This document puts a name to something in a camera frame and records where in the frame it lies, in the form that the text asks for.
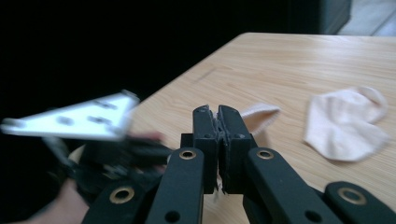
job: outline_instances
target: dark background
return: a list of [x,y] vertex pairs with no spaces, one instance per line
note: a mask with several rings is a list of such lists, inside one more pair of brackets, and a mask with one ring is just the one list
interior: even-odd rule
[[[340,9],[349,10],[347,4],[350,0],[3,0],[0,119],[121,90],[144,101],[244,32],[336,33],[349,18],[349,11]],[[26,219],[50,202],[59,189],[49,175],[56,168],[39,138],[0,133],[0,222]]]

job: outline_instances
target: white object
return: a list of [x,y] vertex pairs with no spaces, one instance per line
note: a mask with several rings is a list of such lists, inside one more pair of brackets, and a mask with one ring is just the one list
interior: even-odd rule
[[370,87],[313,96],[304,140],[327,159],[360,161],[388,142],[389,136],[374,125],[387,110],[385,97]]
[[138,103],[133,93],[122,91],[22,119],[4,119],[1,129],[15,135],[119,141]]

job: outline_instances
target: fabric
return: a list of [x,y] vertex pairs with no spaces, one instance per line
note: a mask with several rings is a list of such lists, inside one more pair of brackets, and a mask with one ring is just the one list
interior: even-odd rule
[[276,120],[279,113],[278,106],[265,103],[257,103],[240,113],[259,147],[270,147],[266,129]]
[[387,111],[385,97],[370,87],[315,95],[308,108],[304,140],[327,159],[363,160],[389,140],[375,126]]

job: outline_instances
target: table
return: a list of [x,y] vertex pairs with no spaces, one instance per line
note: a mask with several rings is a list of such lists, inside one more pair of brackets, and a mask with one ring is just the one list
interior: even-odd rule
[[[303,140],[310,97],[359,85],[389,101],[376,125],[391,140],[364,161],[329,161]],[[143,101],[131,129],[157,130],[166,146],[179,148],[180,135],[192,132],[194,108],[241,111],[258,102],[281,108],[267,129],[271,148],[309,186],[345,180],[396,210],[396,37],[242,34]],[[205,195],[203,223],[248,223],[242,195]]]

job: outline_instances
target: person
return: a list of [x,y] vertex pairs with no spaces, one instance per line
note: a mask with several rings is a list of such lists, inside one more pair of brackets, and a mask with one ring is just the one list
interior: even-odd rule
[[[163,134],[159,132],[130,133],[130,135],[132,137],[147,138],[156,142],[163,140]],[[75,150],[69,158],[77,161],[79,152],[80,150]],[[84,219],[88,210],[89,206],[77,192],[76,181],[72,178],[66,178],[58,196],[43,211],[24,221],[8,224],[79,224]]]

